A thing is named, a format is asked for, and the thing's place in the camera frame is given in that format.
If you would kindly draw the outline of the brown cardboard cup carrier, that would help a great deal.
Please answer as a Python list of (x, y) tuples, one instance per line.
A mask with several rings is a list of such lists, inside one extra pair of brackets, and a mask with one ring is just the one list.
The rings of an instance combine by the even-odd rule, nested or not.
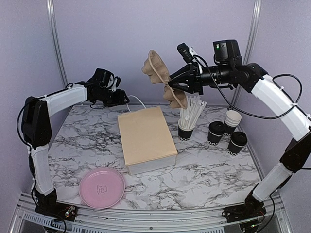
[(158, 53), (150, 50), (141, 70), (145, 75), (149, 76), (152, 84), (163, 83), (165, 85), (163, 98), (170, 103), (171, 108), (187, 108), (185, 93), (169, 86), (168, 82), (171, 80), (169, 70)]

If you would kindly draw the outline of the brown paper bag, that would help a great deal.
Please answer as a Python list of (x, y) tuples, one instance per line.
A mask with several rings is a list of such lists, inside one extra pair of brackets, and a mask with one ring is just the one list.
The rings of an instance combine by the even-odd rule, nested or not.
[(159, 170), (176, 164), (177, 149), (160, 106), (118, 115), (124, 162), (129, 175)]

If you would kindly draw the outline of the black paper coffee cup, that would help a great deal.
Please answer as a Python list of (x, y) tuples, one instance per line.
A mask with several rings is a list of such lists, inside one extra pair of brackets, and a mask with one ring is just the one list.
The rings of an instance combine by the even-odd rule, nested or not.
[(222, 133), (214, 133), (213, 131), (209, 130), (208, 136), (207, 136), (207, 142), (211, 146), (216, 146), (219, 144), (223, 137)]
[(241, 152), (243, 147), (244, 146), (229, 143), (229, 145), (227, 147), (227, 152), (229, 153), (229, 155), (236, 156), (237, 154), (239, 154)]

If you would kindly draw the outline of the black coffee cup lid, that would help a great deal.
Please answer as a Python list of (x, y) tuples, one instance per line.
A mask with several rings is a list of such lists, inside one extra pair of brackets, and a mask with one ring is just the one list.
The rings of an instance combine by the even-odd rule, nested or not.
[(221, 121), (214, 121), (210, 123), (208, 128), (214, 135), (223, 135), (225, 133), (225, 125)]

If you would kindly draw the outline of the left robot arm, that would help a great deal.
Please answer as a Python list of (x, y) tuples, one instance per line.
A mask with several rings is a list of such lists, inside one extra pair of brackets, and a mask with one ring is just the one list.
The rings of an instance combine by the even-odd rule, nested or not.
[(52, 138), (51, 117), (58, 112), (86, 101), (101, 102), (103, 107), (129, 103), (124, 90), (119, 89), (121, 79), (108, 70), (98, 68), (88, 81), (69, 84), (66, 88), (43, 95), (28, 97), (17, 117), (17, 133), (29, 153), (30, 170), (35, 180), (36, 204), (51, 216), (61, 212), (61, 204), (52, 183), (48, 151)]

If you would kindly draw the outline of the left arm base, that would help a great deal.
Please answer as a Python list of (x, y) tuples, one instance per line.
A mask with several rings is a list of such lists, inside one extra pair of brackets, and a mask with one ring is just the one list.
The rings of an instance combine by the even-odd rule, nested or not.
[(58, 220), (68, 220), (72, 222), (75, 220), (76, 206), (58, 202), (56, 189), (47, 195), (43, 195), (35, 189), (34, 194), (36, 197), (35, 211), (37, 213), (51, 216)]

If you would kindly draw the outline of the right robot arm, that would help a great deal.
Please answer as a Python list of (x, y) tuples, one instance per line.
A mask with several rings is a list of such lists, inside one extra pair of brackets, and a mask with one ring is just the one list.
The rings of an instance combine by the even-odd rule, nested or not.
[(215, 65), (209, 66), (191, 47), (179, 44), (177, 50), (186, 66), (170, 76), (169, 87), (201, 95), (205, 86), (218, 90), (241, 86), (269, 107), (275, 114), (271, 119), (280, 119), (292, 135), (279, 163), (251, 191), (241, 206), (241, 214), (252, 217), (259, 210), (259, 203), (303, 168), (311, 153), (311, 117), (275, 82), (277, 77), (271, 77), (256, 63), (242, 63), (236, 40), (215, 41), (213, 48)]

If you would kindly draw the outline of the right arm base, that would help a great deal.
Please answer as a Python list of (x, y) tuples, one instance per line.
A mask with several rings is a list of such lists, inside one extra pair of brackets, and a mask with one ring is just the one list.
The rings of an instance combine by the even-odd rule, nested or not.
[(267, 213), (263, 202), (253, 197), (251, 191), (244, 200), (243, 204), (226, 207), (223, 209), (222, 216), (226, 218), (227, 223), (247, 220), (258, 216), (264, 217)]

